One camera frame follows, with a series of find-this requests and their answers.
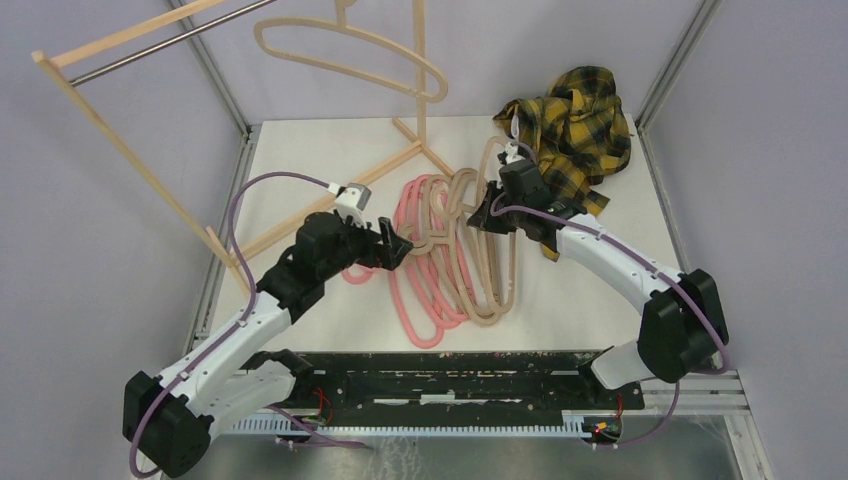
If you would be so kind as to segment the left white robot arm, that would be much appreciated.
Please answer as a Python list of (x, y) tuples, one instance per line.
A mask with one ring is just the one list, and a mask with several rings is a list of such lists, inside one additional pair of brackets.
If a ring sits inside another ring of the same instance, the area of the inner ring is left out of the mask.
[(313, 397), (313, 378), (294, 354), (265, 360), (260, 348), (283, 333), (325, 293), (325, 284), (354, 264), (393, 271), (411, 253), (386, 217), (379, 228), (336, 213), (309, 215), (288, 247), (259, 280), (254, 296), (196, 349), (159, 374), (136, 373), (125, 385), (123, 436), (131, 469), (144, 479), (137, 455), (154, 473), (190, 471), (223, 431), (285, 400), (293, 407)]

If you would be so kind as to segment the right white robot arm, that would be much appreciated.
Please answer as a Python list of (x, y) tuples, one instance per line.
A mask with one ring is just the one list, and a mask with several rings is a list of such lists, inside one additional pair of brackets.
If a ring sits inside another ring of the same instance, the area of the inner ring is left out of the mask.
[(590, 360), (577, 382), (591, 408), (612, 401), (618, 388), (659, 379), (675, 383), (704, 372), (718, 355), (728, 366), (729, 334), (715, 280), (702, 269), (666, 267), (627, 245), (574, 201), (557, 201), (529, 159), (505, 162), (487, 184), (469, 226), (493, 234), (523, 232), (528, 239), (587, 268), (641, 315), (635, 339)]

